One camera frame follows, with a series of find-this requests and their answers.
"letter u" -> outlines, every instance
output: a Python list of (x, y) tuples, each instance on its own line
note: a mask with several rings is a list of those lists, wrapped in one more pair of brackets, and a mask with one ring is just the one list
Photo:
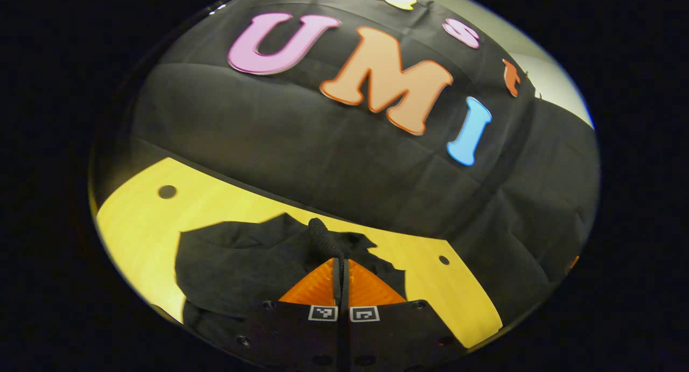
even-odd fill
[(286, 13), (268, 13), (256, 16), (251, 25), (234, 41), (227, 53), (232, 68), (254, 75), (271, 75), (288, 70), (304, 58), (308, 49), (329, 28), (340, 26), (341, 22), (327, 16), (303, 16), (299, 28), (285, 47), (273, 55), (262, 55), (258, 46), (277, 24), (289, 20)]

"letter m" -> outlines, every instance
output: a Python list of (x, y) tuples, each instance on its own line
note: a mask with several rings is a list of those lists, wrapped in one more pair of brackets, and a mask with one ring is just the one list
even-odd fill
[(403, 71), (399, 42), (393, 36), (368, 26), (356, 31), (361, 37), (359, 45), (337, 77), (321, 83), (320, 91), (338, 102), (359, 105), (364, 100), (361, 85), (369, 78), (369, 110), (381, 112), (404, 95), (387, 110), (387, 117), (397, 127), (420, 136), (438, 95), (452, 85), (452, 75), (430, 60)]

